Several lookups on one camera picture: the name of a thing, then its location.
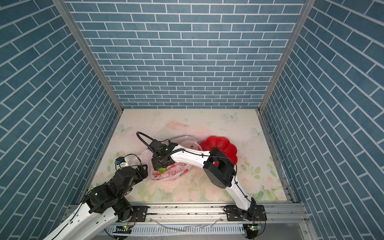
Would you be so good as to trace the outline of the pink plastic bag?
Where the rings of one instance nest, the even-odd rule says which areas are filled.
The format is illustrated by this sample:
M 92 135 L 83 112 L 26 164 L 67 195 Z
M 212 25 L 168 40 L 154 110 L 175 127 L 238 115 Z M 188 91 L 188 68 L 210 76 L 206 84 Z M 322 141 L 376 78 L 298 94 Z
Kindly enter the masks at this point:
M 179 177 L 181 177 L 182 175 L 186 174 L 192 167 L 192 165 L 190 164 L 175 162 L 175 164 L 167 167 L 168 170 L 166 173 L 159 174 L 157 171 L 154 170 L 151 162 L 151 159 L 154 153 L 150 150 L 150 144 L 155 139 L 153 139 L 152 137 L 142 132 L 137 132 L 137 137 L 147 147 L 147 149 L 139 155 L 139 158 L 142 164 L 148 166 L 148 177 L 144 180 L 145 182 L 174 181 Z M 172 140 L 165 139 L 160 142 L 166 145 L 168 145 L 169 142 L 173 142 L 173 143 L 177 143 L 179 146 L 186 149 L 192 149 L 192 150 L 198 150 L 198 151 L 202 150 L 201 146 L 198 143 L 198 140 L 188 135 L 174 138 Z

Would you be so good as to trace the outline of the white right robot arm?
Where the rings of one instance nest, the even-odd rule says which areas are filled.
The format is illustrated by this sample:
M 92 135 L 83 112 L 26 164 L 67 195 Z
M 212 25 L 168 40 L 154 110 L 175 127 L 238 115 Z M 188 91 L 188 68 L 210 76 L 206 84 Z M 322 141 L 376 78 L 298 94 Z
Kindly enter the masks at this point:
M 153 140 L 146 146 L 153 153 L 152 165 L 155 170 L 174 163 L 198 167 L 204 170 L 213 185 L 228 192 L 239 209 L 249 211 L 256 205 L 256 201 L 246 195 L 240 185 L 235 164 L 219 149 L 198 151 L 186 149 L 173 142 L 166 145 L 158 140 Z

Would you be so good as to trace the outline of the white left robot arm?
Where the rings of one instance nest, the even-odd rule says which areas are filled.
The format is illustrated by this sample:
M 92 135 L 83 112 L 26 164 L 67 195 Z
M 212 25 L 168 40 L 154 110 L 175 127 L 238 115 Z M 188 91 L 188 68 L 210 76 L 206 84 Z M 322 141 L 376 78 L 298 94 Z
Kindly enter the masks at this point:
M 147 177 L 147 165 L 118 169 L 108 182 L 87 193 L 74 212 L 45 239 L 91 240 L 117 221 L 135 224 L 138 215 L 126 195 Z

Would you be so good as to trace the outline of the red flower-shaped plate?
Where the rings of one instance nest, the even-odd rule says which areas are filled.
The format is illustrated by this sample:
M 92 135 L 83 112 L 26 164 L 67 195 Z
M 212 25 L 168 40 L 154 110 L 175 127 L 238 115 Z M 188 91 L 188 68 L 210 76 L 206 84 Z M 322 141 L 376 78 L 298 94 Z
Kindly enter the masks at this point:
M 227 138 L 210 136 L 200 143 L 203 151 L 219 149 L 235 165 L 238 162 L 238 149 Z

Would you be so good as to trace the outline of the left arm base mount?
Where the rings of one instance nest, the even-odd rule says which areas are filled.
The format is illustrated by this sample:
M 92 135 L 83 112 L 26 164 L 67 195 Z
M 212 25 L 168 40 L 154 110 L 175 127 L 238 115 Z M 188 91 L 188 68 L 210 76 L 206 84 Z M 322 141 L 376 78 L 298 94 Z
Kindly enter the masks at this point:
M 119 221 L 143 223 L 147 218 L 148 209 L 148 206 L 127 207 L 119 214 Z

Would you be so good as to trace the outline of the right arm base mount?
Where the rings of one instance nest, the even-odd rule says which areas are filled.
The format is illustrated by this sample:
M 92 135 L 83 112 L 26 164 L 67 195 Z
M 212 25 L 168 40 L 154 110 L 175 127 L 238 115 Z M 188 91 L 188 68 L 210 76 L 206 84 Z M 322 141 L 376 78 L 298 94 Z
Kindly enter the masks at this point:
M 248 210 L 239 209 L 236 205 L 227 205 L 224 206 L 224 212 L 229 222 L 267 221 L 267 215 L 263 205 L 251 205 Z

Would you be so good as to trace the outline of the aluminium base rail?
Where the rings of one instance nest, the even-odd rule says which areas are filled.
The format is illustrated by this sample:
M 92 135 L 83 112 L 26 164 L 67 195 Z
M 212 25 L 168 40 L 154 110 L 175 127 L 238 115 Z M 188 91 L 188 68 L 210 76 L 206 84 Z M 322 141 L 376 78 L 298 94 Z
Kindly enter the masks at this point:
M 264 205 L 267 221 L 227 221 L 225 203 L 211 204 L 147 204 L 145 222 L 120 222 L 106 227 L 112 237 L 155 236 L 176 234 L 244 234 L 253 239 L 264 230 L 272 230 L 277 224 L 286 224 L 301 231 L 305 240 L 317 239 L 303 204 L 267 203 Z

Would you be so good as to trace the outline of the aluminium corner post left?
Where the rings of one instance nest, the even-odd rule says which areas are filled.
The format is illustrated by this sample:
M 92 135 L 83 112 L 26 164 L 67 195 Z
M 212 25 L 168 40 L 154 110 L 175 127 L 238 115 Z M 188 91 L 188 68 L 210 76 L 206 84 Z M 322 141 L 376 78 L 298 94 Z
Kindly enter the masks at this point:
M 92 50 L 90 49 L 87 41 L 85 40 L 81 30 L 79 29 L 74 17 L 72 16 L 71 12 L 69 11 L 65 1 L 62 0 L 52 0 L 53 4 L 55 5 L 56 9 L 58 10 L 59 14 L 63 18 L 64 22 L 66 23 L 67 27 L 69 28 L 71 34 L 75 38 L 77 44 L 81 48 L 82 52 L 84 53 L 85 57 L 87 58 L 89 64 L 91 65 L 92 69 L 96 73 L 97 77 L 99 78 L 99 81 L 107 91 L 109 97 L 111 98 L 112 102 L 114 103 L 116 109 L 120 114 L 122 114 L 124 108 L 122 107 L 120 101 L 118 100 L 116 94 L 114 93 L 110 83 L 108 82 L 103 70 L 101 69 L 98 61 L 96 60 L 94 54 L 92 53 Z

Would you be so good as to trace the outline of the aluminium corner post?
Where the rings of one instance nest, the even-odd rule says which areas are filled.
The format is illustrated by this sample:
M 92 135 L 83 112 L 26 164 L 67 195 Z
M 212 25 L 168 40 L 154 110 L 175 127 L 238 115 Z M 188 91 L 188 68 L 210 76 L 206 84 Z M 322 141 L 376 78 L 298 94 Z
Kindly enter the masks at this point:
M 69 28 L 71 34 L 75 38 L 77 44 L 81 48 L 82 52 L 84 53 L 85 57 L 87 58 L 89 64 L 91 65 L 92 69 L 96 73 L 97 77 L 99 78 L 99 81 L 107 91 L 109 97 L 111 98 L 112 102 L 114 103 L 116 109 L 120 114 L 122 114 L 124 108 L 122 107 L 120 101 L 118 100 L 116 94 L 114 93 L 110 83 L 108 82 L 103 70 L 101 69 L 98 61 L 96 60 L 94 54 L 92 53 L 92 50 L 90 49 L 87 41 L 85 40 L 81 30 L 79 29 L 74 17 L 72 16 L 71 12 L 69 11 L 65 1 L 62 0 L 52 0 L 53 4 L 55 5 L 56 9 L 58 10 L 59 14 L 63 18 L 64 22 L 66 23 L 67 27 Z
M 305 1 L 305 4 L 303 5 L 303 8 L 302 8 L 302 10 L 299 14 L 299 17 L 298 17 L 298 21 L 293 28 L 292 34 L 291 34 L 291 36 L 287 42 L 287 45 L 284 49 L 284 52 L 281 55 L 279 64 L 276 67 L 274 75 L 271 78 L 271 81 L 270 81 L 270 83 L 266 89 L 266 93 L 265 93 L 265 95 L 261 101 L 261 104 L 259 107 L 260 113 L 262 113 L 267 107 L 268 101 L 269 101 L 270 97 L 272 96 L 273 90 L 279 81 L 279 78 L 282 74 L 282 71 L 283 71 L 283 69 L 284 69 L 284 67 L 288 61 L 288 58 L 289 58 L 289 56 L 290 56 L 298 38 L 299 38 L 299 35 L 300 35 L 300 33 L 304 27 L 306 20 L 309 17 L 309 14 L 310 14 L 315 2 L 316 2 L 315 0 L 307 0 L 307 1 Z

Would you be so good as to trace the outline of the aluminium corner post right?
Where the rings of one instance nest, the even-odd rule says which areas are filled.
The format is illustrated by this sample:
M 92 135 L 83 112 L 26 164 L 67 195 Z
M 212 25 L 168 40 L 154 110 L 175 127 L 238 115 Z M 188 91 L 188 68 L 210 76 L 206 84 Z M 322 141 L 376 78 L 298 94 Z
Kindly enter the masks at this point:
M 304 27 L 306 20 L 309 17 L 309 14 L 310 14 L 315 2 L 316 2 L 315 0 L 307 0 L 307 1 L 305 1 L 305 4 L 303 5 L 303 8 L 302 8 L 302 10 L 299 14 L 299 17 L 298 17 L 298 21 L 293 28 L 292 34 L 291 34 L 291 36 L 287 42 L 287 45 L 284 49 L 284 52 L 281 55 L 279 64 L 276 67 L 274 75 L 271 78 L 271 81 L 270 81 L 270 83 L 266 89 L 266 93 L 265 93 L 265 95 L 261 101 L 261 104 L 259 107 L 260 113 L 262 113 L 267 107 L 268 101 L 269 101 L 270 97 L 272 96 L 273 90 L 279 81 L 279 78 L 282 74 L 282 71 L 283 71 L 283 69 L 284 69 L 284 67 L 288 61 L 288 58 L 289 58 L 289 56 L 290 56 L 298 38 L 299 38 L 299 35 L 300 35 L 300 33 Z

